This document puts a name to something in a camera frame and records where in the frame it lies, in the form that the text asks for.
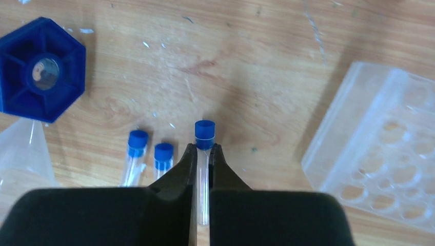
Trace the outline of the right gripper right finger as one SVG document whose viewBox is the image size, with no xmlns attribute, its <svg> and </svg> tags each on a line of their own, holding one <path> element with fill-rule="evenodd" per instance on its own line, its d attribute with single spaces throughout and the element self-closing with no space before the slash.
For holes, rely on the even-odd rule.
<svg viewBox="0 0 435 246">
<path fill-rule="evenodd" d="M 342 206 L 326 193 L 254 190 L 210 153 L 211 245 L 354 245 Z"/>
</svg>

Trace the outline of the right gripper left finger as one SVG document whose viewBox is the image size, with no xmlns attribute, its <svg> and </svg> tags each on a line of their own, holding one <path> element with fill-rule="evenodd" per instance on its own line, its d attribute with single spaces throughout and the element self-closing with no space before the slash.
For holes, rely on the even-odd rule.
<svg viewBox="0 0 435 246">
<path fill-rule="evenodd" d="M 1 245 L 188 245 L 197 151 L 147 187 L 52 188 L 24 194 Z"/>
</svg>

